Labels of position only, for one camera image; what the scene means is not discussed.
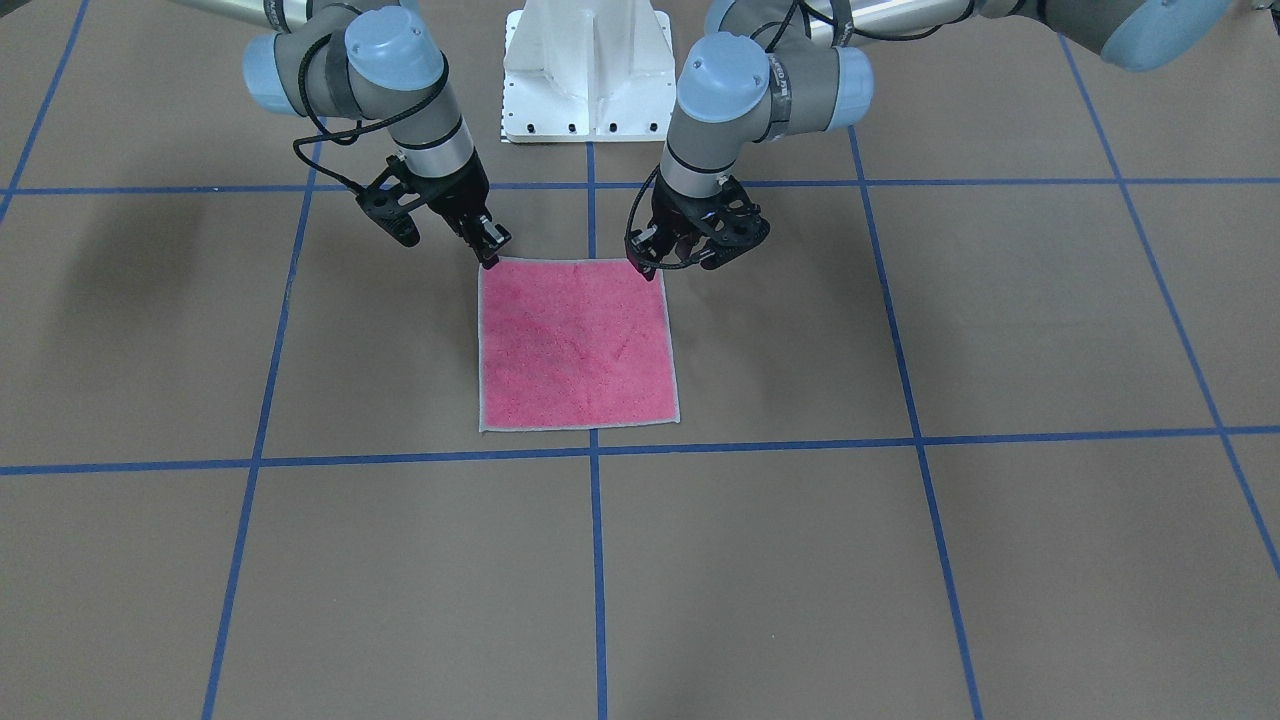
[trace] blue tape line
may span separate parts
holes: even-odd
[[[131,186],[131,187],[29,187],[14,195],[202,195],[234,192],[306,192],[305,184]]]
[[[544,450],[480,450],[461,452],[402,452],[393,455],[321,455],[302,457],[264,457],[264,468],[326,468],[337,465],[396,465],[404,462],[477,462],[504,460],[545,460],[550,457],[586,457],[585,447]]]
[[[316,145],[311,159],[320,161],[321,145]],[[266,445],[266,428],[271,419],[271,404],[275,397],[275,380],[280,370],[280,355],[284,351],[284,333],[289,325],[289,302],[293,295],[293,281],[298,274],[298,259],[302,256],[302,242],[307,233],[307,219],[311,215],[312,188],[316,170],[307,173],[307,190],[302,196],[302,209],[298,211],[298,225],[293,236],[293,252],[289,256],[289,273],[284,281],[284,297],[280,301],[280,316],[275,327],[275,345],[271,347],[271,364],[266,373],[266,387],[262,389],[262,407],[259,413],[257,433],[253,438],[253,456],[250,459],[248,479],[244,483],[244,500],[241,503],[239,524],[236,529],[236,546],[232,548],[230,570],[227,574],[227,592],[223,596],[223,612],[218,621],[218,639],[214,643],[214,657],[209,667],[209,685],[205,689],[205,705],[201,720],[212,720],[214,703],[218,700],[218,683],[223,674],[223,659],[227,653],[227,637],[230,632],[232,612],[236,609],[236,591],[239,585],[241,564],[244,560],[244,541],[248,538],[248,523],[253,512],[253,496],[257,492],[257,475],[262,466],[262,448]]]
[[[61,465],[10,465],[0,468],[0,477],[15,475],[81,475],[99,473],[157,473],[165,470],[243,470],[243,460],[163,460],[157,462],[82,462]]]
[[[788,452],[803,450],[854,450],[870,447],[910,447],[913,438],[818,439],[778,442],[708,442],[689,445],[620,445],[602,447],[602,456],[707,455],[722,452]]]
[[[1280,425],[1238,425],[1226,428],[1226,433],[1233,436],[1272,436],[1280,434]]]
[[[9,213],[9,204],[13,201],[13,192],[18,188],[18,183],[22,182],[22,173],[27,170],[27,161],[31,159],[31,151],[36,147],[36,137],[40,135],[40,129],[45,126],[45,118],[49,115],[49,106],[54,102],[54,95],[58,92],[59,83],[63,82],[63,73],[67,72],[67,64],[70,63],[72,50],[76,49],[76,41],[79,40],[79,31],[84,26],[84,13],[88,10],[90,0],[81,0],[79,9],[76,10],[76,20],[72,23],[72,31],[67,36],[67,46],[63,47],[63,56],[58,60],[58,68],[54,70],[54,78],[49,82],[49,90],[45,91],[45,99],[40,104],[40,110],[36,111],[36,120],[31,124],[31,132],[27,133],[27,142],[22,146],[22,154],[18,156],[18,165],[13,169],[13,177],[9,178],[9,192],[0,199],[0,223],[4,223],[5,215]]]
[[[863,154],[858,146],[858,135],[849,128],[849,146],[854,154],[854,168],[858,172],[859,191],[863,199],[863,211],[867,215],[867,232],[870,236],[872,251],[876,255],[876,275],[879,278],[881,293],[884,299],[884,311],[888,316],[890,336],[893,340],[893,355],[897,359],[897,374],[902,383],[902,398],[906,402],[906,415],[911,424],[911,439],[915,457],[920,465],[920,479],[924,483],[924,498],[929,506],[929,521],[933,525],[933,541],[938,550],[938,564],[942,566],[942,582],[947,591],[947,605],[951,609],[951,624],[955,629],[956,647],[960,650],[960,664],[964,669],[965,685],[969,689],[969,706],[974,720],[982,720],[982,696],[978,692],[978,676],[973,669],[969,653],[969,633],[960,610],[960,594],[956,591],[955,574],[951,570],[951,552],[947,550],[946,532],[942,527],[942,514],[938,510],[937,495],[933,489],[933,473],[929,470],[929,457],[925,452],[924,433],[920,432],[920,415],[915,406],[915,393],[911,389],[911,377],[906,366],[906,352],[902,350],[902,336],[899,332],[897,313],[893,310],[893,292],[890,288],[888,270],[884,266],[884,254],[881,249],[879,231],[876,227],[876,213],[872,209],[870,188],[864,182]]]
[[[1280,178],[1124,178],[1126,184],[1280,184]]]
[[[1126,184],[1152,186],[1234,186],[1280,184],[1280,178],[1125,178]],[[641,182],[595,182],[596,190],[639,190]],[[1071,186],[1117,184],[1114,178],[920,178],[920,179],[753,179],[742,181],[744,187],[1018,187],[1018,186]],[[495,182],[492,190],[586,190],[585,182]],[[220,186],[122,186],[122,187],[17,187],[0,188],[0,196],[19,195],[188,195],[188,193],[244,193],[244,192],[305,192],[305,184],[220,184]],[[312,192],[347,192],[347,187],[330,183],[317,184]]]
[[[1277,436],[1280,425],[1240,425],[1225,428],[1233,436]],[[1217,428],[1155,428],[1139,430],[1083,430],[1061,433],[1011,433],[989,436],[923,436],[855,439],[774,441],[774,442],[722,442],[687,445],[618,445],[607,447],[552,447],[540,450],[477,450],[454,452],[403,452],[390,455],[316,455],[293,457],[264,457],[260,468],[326,468],[344,465],[389,465],[431,462],[479,462],[512,460],[547,460],[556,457],[602,457],[640,455],[716,455],[737,452],[804,452],[809,450],[867,450],[877,447],[1018,445],[1042,442],[1107,442],[1126,439],[1166,439],[1189,437],[1217,437]],[[13,475],[72,475],[109,473],[148,473],[161,470],[218,470],[247,469],[251,459],[230,460],[174,460],[156,462],[84,462],[60,465],[0,466],[0,477]]]
[[[1275,570],[1276,577],[1280,578],[1280,553],[1276,552],[1271,532],[1267,529],[1266,520],[1262,518],[1262,511],[1258,509],[1257,500],[1253,497],[1253,488],[1249,487],[1249,480],[1244,475],[1244,469],[1240,468],[1240,461],[1235,455],[1235,447],[1231,445],[1231,437],[1228,434],[1226,427],[1222,423],[1222,415],[1219,413],[1217,402],[1213,401],[1213,393],[1210,392],[1208,380],[1204,378],[1204,372],[1196,356],[1196,350],[1192,347],[1190,336],[1187,333],[1183,318],[1178,313],[1178,306],[1174,304],[1174,296],[1169,290],[1169,283],[1165,282],[1165,275],[1160,269],[1158,260],[1156,259],[1156,251],[1151,245],[1149,237],[1147,236],[1147,229],[1142,223],[1142,217],[1138,214],[1138,206],[1134,204],[1133,195],[1129,192],[1129,184],[1125,181],[1124,174],[1120,172],[1120,164],[1116,161],[1115,152],[1111,149],[1111,141],[1107,140],[1107,133],[1102,128],[1102,119],[1098,115],[1097,108],[1093,105],[1089,90],[1084,86],[1084,77],[1080,74],[1080,68],[1075,63],[1071,47],[1068,45],[1066,38],[1061,35],[1059,35],[1057,40],[1062,46],[1062,54],[1066,55],[1066,63],[1071,68],[1071,74],[1075,77],[1075,85],[1080,91],[1080,97],[1084,99],[1084,105],[1089,110],[1089,118],[1092,118],[1093,128],[1097,131],[1098,140],[1102,142],[1102,150],[1106,152],[1107,163],[1111,164],[1111,172],[1115,173],[1116,181],[1120,186],[1120,192],[1124,195],[1125,206],[1129,209],[1129,217],[1133,220],[1133,227],[1138,231],[1138,240],[1142,242],[1143,252],[1147,255],[1147,264],[1151,265],[1151,272],[1156,277],[1156,284],[1160,287],[1160,295],[1164,297],[1165,306],[1169,309],[1169,315],[1172,318],[1174,327],[1178,329],[1178,338],[1183,343],[1183,351],[1187,354],[1187,360],[1190,363],[1192,372],[1196,374],[1196,382],[1199,384],[1201,393],[1204,396],[1204,405],[1208,406],[1208,413],[1213,418],[1213,427],[1217,429],[1219,437],[1222,441],[1222,450],[1226,452],[1226,457],[1231,464],[1231,470],[1235,473],[1235,479],[1240,486],[1240,492],[1244,495],[1244,502],[1248,506],[1249,514],[1253,516],[1253,524],[1257,527],[1258,534],[1262,538],[1262,546],[1266,548],[1266,552],[1271,559],[1271,568]]]
[[[1101,442],[1121,439],[1158,439],[1180,437],[1217,437],[1216,428],[1162,428],[1152,430],[1097,430],[1075,433],[1016,433],[995,436],[937,436],[923,437],[927,446],[948,445],[1009,445],[1034,442]]]
[[[1005,187],[1044,184],[1115,184],[1112,178],[925,178],[925,179],[868,179],[869,187]]]
[[[586,143],[586,256],[595,260],[595,143]]]
[[[600,503],[600,430],[590,432],[591,557],[595,573],[595,705],[598,720],[609,719],[608,633],[604,615],[604,514]]]
[[[494,182],[493,190],[586,190],[585,182]]]

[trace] light blue joint cap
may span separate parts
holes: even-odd
[[[422,90],[440,79],[444,55],[422,18],[399,5],[364,13],[347,27],[347,58],[369,82]]]
[[[289,96],[284,94],[280,70],[275,65],[275,35],[260,35],[248,41],[241,61],[244,87],[248,87],[248,94],[262,108],[282,115],[297,115]]]
[[[703,35],[719,32],[719,26],[724,22],[724,15],[728,14],[733,3],[737,3],[737,0],[716,0],[712,3],[712,6],[707,9],[707,22],[703,24]]]
[[[856,47],[837,47],[840,54],[840,87],[836,90],[836,109],[827,129],[849,127],[867,115],[876,95],[876,73],[870,58]]]
[[[676,100],[704,123],[727,123],[751,111],[769,90],[769,59],[753,40],[727,32],[694,44],[676,83]]]
[[[1102,46],[1102,59],[1126,70],[1172,61],[1222,18],[1231,0],[1147,0]]]

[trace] pink towel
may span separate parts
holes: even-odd
[[[480,430],[678,423],[667,293],[626,260],[480,273]]]

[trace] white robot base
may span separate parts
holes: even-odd
[[[507,15],[508,142],[660,142],[676,104],[671,18],[649,0],[529,0]]]

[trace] brown floor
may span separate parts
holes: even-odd
[[[512,9],[426,4],[509,252],[618,256],[659,146],[500,143]],[[468,251],[308,182],[259,32],[0,20],[0,716],[1280,717],[1265,15],[868,47],[855,136],[745,150],[771,240],[667,275],[684,423],[484,436]]]

